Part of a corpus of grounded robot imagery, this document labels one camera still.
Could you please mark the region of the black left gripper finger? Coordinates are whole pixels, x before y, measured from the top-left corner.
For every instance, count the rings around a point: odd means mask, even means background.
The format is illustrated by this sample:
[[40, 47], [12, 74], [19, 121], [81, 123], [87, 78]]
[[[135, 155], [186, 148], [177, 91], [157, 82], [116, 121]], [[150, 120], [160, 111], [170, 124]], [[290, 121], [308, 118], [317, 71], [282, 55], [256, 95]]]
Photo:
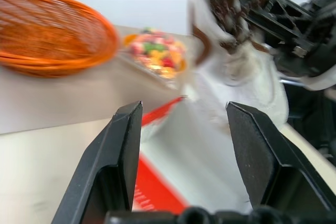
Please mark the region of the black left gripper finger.
[[120, 107], [85, 149], [53, 223], [104, 223], [107, 213], [131, 211], [138, 171], [143, 105]]
[[226, 106], [237, 165], [251, 205], [280, 211], [334, 211], [335, 194], [304, 153], [256, 108]]
[[311, 26], [317, 11], [316, 0], [300, 5], [291, 0], [243, 0], [243, 6], [248, 8], [246, 21], [265, 33], [270, 46], [315, 49]]

